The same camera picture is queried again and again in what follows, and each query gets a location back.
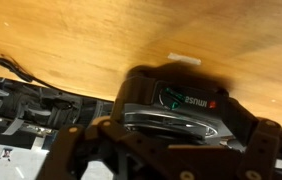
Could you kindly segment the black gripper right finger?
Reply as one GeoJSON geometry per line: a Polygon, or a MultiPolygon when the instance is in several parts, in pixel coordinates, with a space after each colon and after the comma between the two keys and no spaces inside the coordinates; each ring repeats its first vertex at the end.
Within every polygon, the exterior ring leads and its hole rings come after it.
{"type": "Polygon", "coordinates": [[[261,120],[238,166],[239,180],[282,180],[282,127],[261,120]]]}

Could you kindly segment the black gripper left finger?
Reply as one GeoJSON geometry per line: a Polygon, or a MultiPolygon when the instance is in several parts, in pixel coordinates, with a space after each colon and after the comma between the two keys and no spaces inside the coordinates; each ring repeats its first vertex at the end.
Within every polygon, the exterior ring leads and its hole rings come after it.
{"type": "Polygon", "coordinates": [[[109,116],[96,118],[88,127],[62,127],[47,154],[35,180],[81,180],[89,163],[101,161],[113,165],[118,161],[114,148],[101,136],[98,124],[109,116]]]}

